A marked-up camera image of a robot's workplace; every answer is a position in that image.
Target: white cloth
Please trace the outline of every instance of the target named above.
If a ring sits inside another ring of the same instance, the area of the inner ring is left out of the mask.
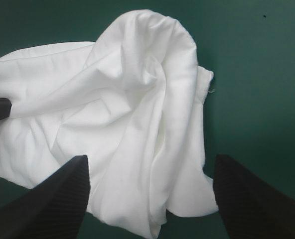
[[[0,176],[32,188],[67,160],[89,158],[88,211],[156,238],[165,211],[217,210],[204,175],[202,110],[213,73],[181,24],[150,10],[118,17],[94,42],[0,58]]]

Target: green background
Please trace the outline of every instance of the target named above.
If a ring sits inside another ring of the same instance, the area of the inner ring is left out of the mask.
[[[36,45],[96,41],[120,14],[178,19],[215,78],[205,103],[205,172],[226,153],[295,199],[295,0],[0,0],[0,57]],[[26,189],[0,179],[0,207]],[[227,239],[218,213],[168,214],[160,239]],[[139,239],[87,214],[79,239]]]

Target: dark green surface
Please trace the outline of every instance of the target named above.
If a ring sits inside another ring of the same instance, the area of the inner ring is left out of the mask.
[[[205,172],[234,156],[295,199],[295,0],[0,0],[0,56],[36,45],[95,41],[121,13],[148,8],[177,18],[214,71],[205,104]],[[0,179],[0,206],[25,189]],[[79,239],[139,236],[85,217]],[[160,239],[227,239],[218,214],[168,215]]]

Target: white fabric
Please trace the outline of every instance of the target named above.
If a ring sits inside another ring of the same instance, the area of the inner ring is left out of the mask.
[[[150,10],[118,17],[94,42],[0,58],[0,176],[32,188],[75,155],[89,158],[88,211],[156,238],[166,209],[217,210],[205,176],[202,110],[213,73],[181,24]]]

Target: crumpled white sheet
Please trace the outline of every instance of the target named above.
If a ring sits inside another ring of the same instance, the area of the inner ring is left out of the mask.
[[[150,10],[118,17],[94,42],[0,58],[0,176],[32,188],[67,160],[89,158],[88,212],[156,238],[165,211],[217,210],[204,175],[202,110],[213,73],[181,24]]]

